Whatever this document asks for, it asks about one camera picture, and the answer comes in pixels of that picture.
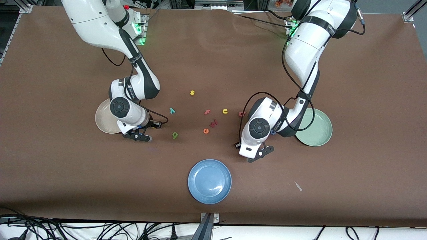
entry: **green plate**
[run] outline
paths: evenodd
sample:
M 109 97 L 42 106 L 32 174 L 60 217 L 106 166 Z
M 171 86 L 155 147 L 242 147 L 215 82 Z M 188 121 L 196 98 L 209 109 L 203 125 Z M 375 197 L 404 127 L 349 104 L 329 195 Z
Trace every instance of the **green plate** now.
M 299 128 L 307 127 L 312 118 L 313 109 L 307 108 Z M 324 112 L 314 109 L 314 121 L 311 126 L 304 131 L 298 131 L 295 136 L 305 145 L 321 146 L 332 137 L 332 123 Z

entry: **table surface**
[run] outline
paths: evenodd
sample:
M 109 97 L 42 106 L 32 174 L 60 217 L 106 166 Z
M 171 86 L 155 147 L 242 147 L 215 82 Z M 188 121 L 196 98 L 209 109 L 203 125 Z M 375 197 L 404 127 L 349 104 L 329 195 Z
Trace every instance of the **table surface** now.
M 250 164 L 233 147 L 238 112 L 258 91 L 282 101 L 297 93 L 281 66 L 284 29 L 222 10 L 153 15 L 140 49 L 161 91 L 143 104 L 170 122 L 144 143 L 94 121 L 130 65 L 115 67 L 83 42 L 63 8 L 36 6 L 0 67 L 0 204 L 54 218 L 186 222 L 219 212 L 227 223 L 426 226 L 427 64 L 400 15 L 366 15 L 366 28 L 331 40 L 319 63 L 313 103 L 332 121 L 331 140 L 308 147 L 270 136 L 275 151 Z M 187 188 L 207 158 L 233 179 L 214 205 Z

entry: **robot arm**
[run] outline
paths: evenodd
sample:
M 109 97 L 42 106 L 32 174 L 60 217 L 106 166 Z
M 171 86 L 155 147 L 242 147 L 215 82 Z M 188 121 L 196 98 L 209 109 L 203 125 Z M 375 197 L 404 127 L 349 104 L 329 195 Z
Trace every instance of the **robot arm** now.
M 121 132 L 125 135 L 147 125 L 150 115 L 136 102 L 155 98 L 160 91 L 160 83 L 133 42 L 135 37 L 128 33 L 134 33 L 129 28 L 135 26 L 130 19 L 131 14 L 125 11 L 119 0 L 62 0 L 62 3 L 83 41 L 124 53 L 138 73 L 130 79 L 114 80 L 109 89 L 110 110 L 118 119 Z
M 294 136 L 319 80 L 319 58 L 330 38 L 343 37 L 356 21 L 357 10 L 348 0 L 296 0 L 292 14 L 300 20 L 290 38 L 284 58 L 300 81 L 295 106 L 279 106 L 270 98 L 261 98 L 252 106 L 245 125 L 239 154 L 254 158 L 271 130 L 282 137 Z

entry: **gray floor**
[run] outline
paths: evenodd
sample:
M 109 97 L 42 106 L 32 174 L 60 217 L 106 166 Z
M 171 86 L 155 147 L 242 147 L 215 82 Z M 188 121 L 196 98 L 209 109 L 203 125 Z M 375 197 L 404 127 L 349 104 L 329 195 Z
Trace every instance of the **gray floor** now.
M 359 0 L 357 3 L 363 13 L 402 13 L 415 2 L 416 0 Z M 415 15 L 414 24 L 427 59 L 427 7 Z

